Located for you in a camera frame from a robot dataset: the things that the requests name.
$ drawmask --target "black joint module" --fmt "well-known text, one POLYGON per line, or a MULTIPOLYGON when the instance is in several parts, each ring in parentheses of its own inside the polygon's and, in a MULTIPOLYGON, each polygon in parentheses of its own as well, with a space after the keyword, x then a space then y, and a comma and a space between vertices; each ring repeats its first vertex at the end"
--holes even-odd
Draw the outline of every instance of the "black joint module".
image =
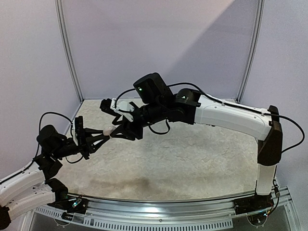
POLYGON ((87 145, 87 137, 86 137, 86 131, 83 128, 83 117, 78 116, 75 118, 75 129, 77 135, 77 141, 78 141, 78 147, 79 151, 82 154, 83 158, 86 160, 89 159, 90 153, 87 145))
POLYGON ((53 178, 50 180, 46 180, 45 184, 51 187, 51 190, 54 192, 57 202, 67 199, 68 188, 58 179, 53 178))
POLYGON ((269 195, 253 195, 233 201, 235 214, 250 213, 271 207, 274 204, 271 194, 269 195))
POLYGON ((8 207, 0 206, 0 230, 6 229, 11 223, 9 210, 8 207))
POLYGON ((102 100, 101 106, 100 106, 101 111, 105 112, 107 114, 113 115, 113 116, 119 115, 114 110, 111 110, 111 108, 110 108, 111 102, 112 102, 111 99, 104 99, 104 100, 102 100))
POLYGON ((273 166, 281 160, 282 128, 277 121, 272 121, 270 132, 264 141, 258 141, 258 164, 273 166))
MULTIPOLYGON (((272 115, 279 115, 278 108, 275 107, 275 106, 273 106, 273 105, 269 106, 268 111, 269 111, 272 115)), ((272 116, 271 119, 272 119, 273 121, 279 122, 279 117, 278 117, 278 116, 272 116)))
POLYGON ((60 161, 54 160, 48 155, 41 154, 33 160, 39 165, 39 169, 43 171, 46 180, 57 175, 59 169, 62 167, 60 161))
POLYGON ((157 97, 164 98, 167 101, 173 98, 171 89, 158 73, 147 74, 138 79, 133 86, 145 104, 155 103, 157 97))

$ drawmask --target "white object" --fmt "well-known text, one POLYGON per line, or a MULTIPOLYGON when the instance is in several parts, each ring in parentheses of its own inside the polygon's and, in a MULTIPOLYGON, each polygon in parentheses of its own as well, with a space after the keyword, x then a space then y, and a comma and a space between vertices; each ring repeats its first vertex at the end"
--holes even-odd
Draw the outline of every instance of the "white object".
POLYGON ((104 136, 110 136, 110 134, 116 129, 115 126, 109 126, 103 130, 104 136))
MULTIPOLYGON (((12 173, 6 178, 22 171, 26 168, 26 166, 12 173)), ((0 185, 0 206, 5 206, 15 196, 32 187, 33 185, 43 182, 44 180, 45 176, 43 171, 39 170, 39 166, 36 162, 33 162, 31 167, 24 173, 21 173, 0 185)))
POLYGON ((110 104, 110 108, 114 110, 116 113, 125 116, 129 120, 129 122, 133 122, 134 121, 133 116, 130 113, 126 113, 126 112, 133 112, 135 108, 126 101, 121 101, 117 104, 115 102, 116 102, 116 98, 113 98, 110 104))
POLYGON ((41 184, 38 187, 31 187, 14 197, 6 206, 10 209, 10 219, 14 220, 31 209, 54 201, 55 194, 51 191, 51 187, 41 184))
POLYGON ((264 166, 258 164, 258 178, 256 193, 258 195, 269 195, 273 185, 276 165, 264 166))
MULTIPOLYGON (((195 123, 197 124, 210 124, 223 128, 229 128, 235 131, 239 131, 257 138, 260 141, 265 140, 271 126, 270 116, 253 113, 244 109, 225 106, 223 104, 210 100, 204 95, 200 96, 200 107, 196 108, 195 123)), ((241 107, 260 111, 261 113, 270 113, 267 109, 253 108, 241 105, 241 107)))

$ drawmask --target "vertical metal pole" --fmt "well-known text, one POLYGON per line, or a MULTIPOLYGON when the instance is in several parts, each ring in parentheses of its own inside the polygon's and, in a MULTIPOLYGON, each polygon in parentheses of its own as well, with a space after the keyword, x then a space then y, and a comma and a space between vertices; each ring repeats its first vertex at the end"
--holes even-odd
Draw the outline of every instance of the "vertical metal pole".
POLYGON ((75 87, 77 97, 78 97, 79 101, 82 103, 83 100, 84 100, 84 97, 82 95, 80 83, 79 83, 79 80, 77 78, 77 73, 76 73, 71 49, 70 49, 68 38, 67 38, 62 0, 55 0, 55 4, 56 4, 56 11, 57 11, 57 15, 58 15, 59 28, 60 28, 60 33, 61 33, 61 37, 62 37, 63 48, 64 48, 64 52, 65 52, 65 55, 66 55, 68 68, 69 68, 69 71, 70 71, 70 74, 71 74, 71 78, 72 78, 72 81, 73 81, 73 84, 74 84, 74 87, 75 87))
POLYGON ((257 41, 259 37, 260 27, 261 27, 261 20, 262 20, 262 14, 263 14, 263 7, 264 7, 264 0, 259 0, 258 7, 257 7, 257 13, 256 13, 256 20, 255 20, 255 26, 254 26, 254 32, 252 35, 251 45, 250 45, 250 52, 248 56, 248 60, 246 63, 246 68, 243 76, 243 80, 239 89, 239 92, 237 94, 236 101, 241 102, 243 99, 244 91, 248 82, 249 73, 252 67, 254 55, 257 48, 257 41))

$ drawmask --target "white bracket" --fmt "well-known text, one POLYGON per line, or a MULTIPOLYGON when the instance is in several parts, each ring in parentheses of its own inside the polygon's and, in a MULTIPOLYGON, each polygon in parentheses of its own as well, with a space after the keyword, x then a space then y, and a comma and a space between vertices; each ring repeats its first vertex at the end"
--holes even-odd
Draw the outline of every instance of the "white bracket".
POLYGON ((133 122, 134 121, 133 116, 130 113, 126 113, 126 112, 133 112, 135 108, 126 101, 121 101, 117 104, 115 102, 116 102, 116 98, 113 98, 110 104, 110 109, 112 109, 113 111, 115 111, 116 113, 122 116, 125 116, 125 118, 129 120, 129 122, 133 122))
POLYGON ((221 100, 221 106, 225 106, 226 100, 221 100))

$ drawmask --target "beige carpet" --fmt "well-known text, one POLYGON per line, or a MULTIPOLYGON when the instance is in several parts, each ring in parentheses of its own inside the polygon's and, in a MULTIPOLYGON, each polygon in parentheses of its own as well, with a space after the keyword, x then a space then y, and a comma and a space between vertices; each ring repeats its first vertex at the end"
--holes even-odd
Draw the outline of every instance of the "beige carpet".
MULTIPOLYGON (((142 105, 138 99, 133 100, 142 105)), ((100 100, 84 101, 78 115, 87 128, 104 129, 113 116, 100 100)), ((250 191, 257 179, 257 143, 253 137, 207 125, 170 123, 167 135, 144 129, 140 141, 111 139, 90 160, 62 161, 56 178, 72 193, 138 200, 181 200, 250 191)), ((166 125, 154 125, 165 131, 166 125)), ((79 159, 80 154, 68 159, 79 159)))

